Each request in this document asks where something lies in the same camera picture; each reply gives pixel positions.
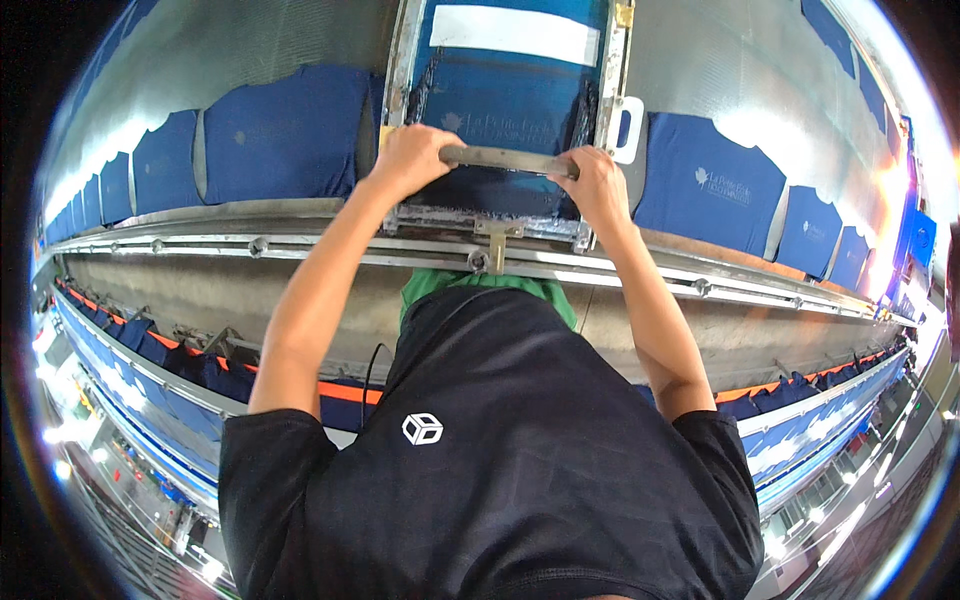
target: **black t-shirt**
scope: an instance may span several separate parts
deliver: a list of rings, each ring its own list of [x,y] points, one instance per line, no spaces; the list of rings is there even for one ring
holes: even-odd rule
[[[512,289],[414,304],[344,450],[301,411],[228,420],[219,494],[249,598],[742,598],[763,559],[733,419],[671,425]]]

